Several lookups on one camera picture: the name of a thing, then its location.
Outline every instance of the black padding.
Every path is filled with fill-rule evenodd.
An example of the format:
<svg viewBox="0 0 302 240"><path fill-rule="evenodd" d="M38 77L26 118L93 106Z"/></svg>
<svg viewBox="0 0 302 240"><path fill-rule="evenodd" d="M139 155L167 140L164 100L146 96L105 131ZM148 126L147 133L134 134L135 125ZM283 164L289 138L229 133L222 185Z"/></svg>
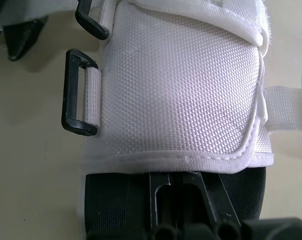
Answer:
<svg viewBox="0 0 302 240"><path fill-rule="evenodd" d="M247 168L236 174L220 174L240 221L260 217L266 182L266 168Z"/></svg>
<svg viewBox="0 0 302 240"><path fill-rule="evenodd" d="M124 227L129 175L90 174L85 181L85 230Z"/></svg>

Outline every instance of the white brace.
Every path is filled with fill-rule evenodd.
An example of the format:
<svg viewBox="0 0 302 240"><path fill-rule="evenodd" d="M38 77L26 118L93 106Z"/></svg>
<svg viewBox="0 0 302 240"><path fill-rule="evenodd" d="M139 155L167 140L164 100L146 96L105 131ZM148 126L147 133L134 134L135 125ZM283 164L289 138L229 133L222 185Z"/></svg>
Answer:
<svg viewBox="0 0 302 240"><path fill-rule="evenodd" d="M105 16L105 13L112 12L115 13L115 19L109 14L109 20L107 21L104 18L103 21L100 21L100 24L106 27L109 32L112 32L111 24L105 24L104 22L113 23L114 21L114 28L120 25L120 31L118 35L114 32L115 35L109 40L104 51L105 62L102 68L104 76L102 82L107 83L102 87L102 99L104 99L102 101L102 125L98 136L89 137L86 141L81 166L84 174L103 172L142 173L150 171L207 171L230 174L239 172L247 167L266 167L274 162L269 133L276 130L302 130L302 90L280 86L263 89L263 56L268 49L270 34L265 7L260 0L196 0L192 2L186 0L113 0L108 3L110 6L103 7L101 15ZM176 25L165 25L165 22L169 21ZM165 71L165 68L162 69L156 63L152 63L152 54L149 54L148 51L156 51L156 48L152 48L148 44L157 44L160 47L165 45L165 41L172 42L172 39L168 39L169 36L163 39L160 37L151 39L147 44L143 44L143 48L147 48L147 50L145 51L145 57L142 56L142 58L149 58L147 65L144 65L143 59L136 61L136 58L140 58L140 56L135 51L143 50L139 48L138 42L134 42L135 32L139 32L139 28L144 28L139 32L140 34L143 34L143 31L152 31L152 28L148 29L151 25L159 26L159 28L161 28L161 25L165 25L164 28L167 29L164 31L171 31L172 34L176 34L177 39L178 36L183 38L182 33L179 32L179 25L186 28L185 31L189 27L195 28L197 26L201 31L214 32L216 35L219 35L218 33L220 32L217 29L220 28L223 33L219 38L223 36L223 38L229 38L229 41L232 42L233 39L231 37L224 35L227 34L226 31L222 30L224 29L240 37L236 41L244 39L251 44L253 49L256 47L259 55L252 54L251 60L247 59L241 63L237 59L236 54L241 50L234 49L238 46L233 45L229 49L228 47L224 49L225 43L223 41L217 38L209 38L205 32L203 32L202 38L196 39L196 31L190 31L190 39L182 39L182 41L186 41L185 44L179 42L177 45L182 47L181 51L191 52L192 47L189 47L188 40L200 46L202 40L207 38L206 49L198 47L198 55L195 54L194 59L190 58L194 65L198 63L196 58L202 58L203 66L199 65L195 69L186 68L185 71L188 72L185 75L183 75L183 71L174 74L170 72L174 71L174 68L169 68L165 77L157 82L152 77L161 78L161 73ZM161 34L164 32L158 30L158 32L154 32L154 34L156 33ZM147 38L150 37L150 35L147 35L144 41L147 41ZM219 47L210 47L209 41L215 41L216 44L219 44ZM245 44L245 41L240 43L243 49ZM206 62L204 55L209 56L210 59L208 61L214 62L214 55L225 53L223 50L226 50L225 52L234 52L230 58L226 56L218 59L221 62L224 61L222 70L205 67L209 63ZM245 50L240 53L240 58L243 58L244 52ZM158 52L158 61L166 63L163 59L171 58L170 60L177 65L177 69L180 68L179 61L183 60L185 55L178 55L173 51L171 53L168 56L161 56L160 52ZM121 61L129 61L132 64L127 69L122 68L118 71ZM229 64L232 61L239 65L233 66L234 69L225 70L230 67ZM212 98L209 98L209 100L212 101L212 106L216 109L216 112L209 105L203 104L203 107L193 106L200 101L207 100L205 95L209 94L206 91L210 90L210 86L207 86L208 83L205 83L207 78L218 76L225 78L225 81L216 81L216 91L218 91L218 88L229 88L231 85L236 84L236 79L232 82L223 74L230 74L233 71L240 72L240 68L243 67L245 71L248 71L247 76L250 76L249 71L251 73L254 71L254 67L248 67L250 65L258 67L258 71L255 72L255 77L253 77L256 85L251 88L251 90L254 89L253 95L250 97L244 96L242 91L249 91L249 89L241 89L240 86L238 86L237 92L232 92L234 95L225 95L223 97L218 96L218 93L213 90L217 101ZM149 70L144 71L141 68L150 69L151 75L148 75ZM222 72L220 75L215 75L214 72L211 72L211 75L207 76L205 71ZM141 78L135 78L135 75L139 74L141 74ZM180 84L181 88L195 88L195 94L192 95L191 91L175 90L173 82L184 79L183 77L183 79L180 79L180 75L183 75L184 78L186 76L189 81L199 81L196 84L191 84L187 81ZM168 81L171 84L169 86L170 91L165 91L165 79L170 78L170 76L174 76L175 79L172 82ZM249 85L250 83L247 81L243 82L243 84ZM148 92L139 88L140 85L142 87L144 85L149 92L154 92L148 96ZM157 94L159 91L158 87L162 88L161 90L166 96L172 95L166 102L171 104L167 109L165 108L165 101L161 99L162 96ZM122 95L121 92L125 92L125 88L128 88L126 95ZM152 108L147 101L144 102L145 100L153 101L152 104L156 107ZM218 111L219 106L223 106L225 102L228 103L225 105L224 112L227 112L228 115L231 115L232 111L235 112L235 118L229 122L227 122L223 111ZM248 112L243 110L244 107L234 106L245 105L245 103L251 103ZM166 112L169 109L172 109L173 113ZM139 111L142 112L143 110L146 111L145 115L147 115L145 119L143 118L144 113L138 114ZM240 120L236 122L243 114L248 114L247 116L250 117L246 118L245 123ZM84 115L88 115L86 109L84 109ZM137 116L140 119L132 118L130 115ZM210 117L216 118L216 120L211 121ZM226 128L223 128L224 122L223 119L220 119L221 117L226 118L225 123L228 124ZM227 136L223 135L225 129L230 130L227 131ZM179 134L172 133L174 130L179 132ZM203 135L203 138L195 136L200 134ZM237 147L234 148L231 141L227 139L232 139L234 142L238 141Z"/></svg>
<svg viewBox="0 0 302 240"><path fill-rule="evenodd" d="M77 5L34 0L21 15L15 2L6 2L0 26ZM269 133L302 131L302 89L263 89L270 32L262 0L93 0L92 7L102 7L98 21L110 37L101 71L85 70L83 120L99 132L86 139L84 175L236 173L273 164Z"/></svg>

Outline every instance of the black plastic frame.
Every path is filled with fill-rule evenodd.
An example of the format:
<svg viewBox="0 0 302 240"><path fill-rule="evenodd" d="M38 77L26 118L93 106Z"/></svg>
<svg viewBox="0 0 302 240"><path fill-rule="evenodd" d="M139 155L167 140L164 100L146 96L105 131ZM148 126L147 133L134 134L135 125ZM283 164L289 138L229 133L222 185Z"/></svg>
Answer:
<svg viewBox="0 0 302 240"><path fill-rule="evenodd" d="M109 37L109 32L95 20L89 17L92 0L78 0L79 4L75 12L77 22L91 35L100 40Z"/></svg>
<svg viewBox="0 0 302 240"><path fill-rule="evenodd" d="M83 136L93 136L97 134L97 128L76 119L79 67L98 69L96 62L81 51L77 49L67 51L61 122L67 131Z"/></svg>

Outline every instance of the black plastic buckle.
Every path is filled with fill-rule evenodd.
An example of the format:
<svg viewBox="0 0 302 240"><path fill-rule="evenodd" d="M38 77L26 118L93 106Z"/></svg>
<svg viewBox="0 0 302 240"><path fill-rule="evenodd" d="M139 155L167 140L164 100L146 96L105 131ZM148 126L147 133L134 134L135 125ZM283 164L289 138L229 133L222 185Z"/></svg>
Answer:
<svg viewBox="0 0 302 240"><path fill-rule="evenodd" d="M62 126L65 130L75 134L93 136L96 135L97 128L76 119L79 67L83 69L88 67L98 69L96 62L81 51L77 49L67 51L63 90Z"/></svg>
<svg viewBox="0 0 302 240"><path fill-rule="evenodd" d="M259 239L241 237L217 173L90 174L85 204L87 240Z"/></svg>
<svg viewBox="0 0 302 240"><path fill-rule="evenodd" d="M92 0L78 0L79 4L75 12L77 22L91 35L97 39L105 40L109 37L109 32L100 24L89 17Z"/></svg>

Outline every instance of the white fabric strap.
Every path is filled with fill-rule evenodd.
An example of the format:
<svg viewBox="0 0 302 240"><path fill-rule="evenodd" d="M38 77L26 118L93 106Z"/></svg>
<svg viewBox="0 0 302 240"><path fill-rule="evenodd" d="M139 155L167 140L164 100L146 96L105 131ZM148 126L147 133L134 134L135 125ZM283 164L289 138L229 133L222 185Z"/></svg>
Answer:
<svg viewBox="0 0 302 240"><path fill-rule="evenodd" d="M268 132L302 131L302 88L272 86L266 88L265 98L269 114Z"/></svg>
<svg viewBox="0 0 302 240"><path fill-rule="evenodd" d="M99 69L89 67L84 75L83 121L100 127L102 74Z"/></svg>
<svg viewBox="0 0 302 240"><path fill-rule="evenodd" d="M104 0L101 8L98 22L102 27L108 30L109 35L112 35L113 20L117 3L118 0Z"/></svg>

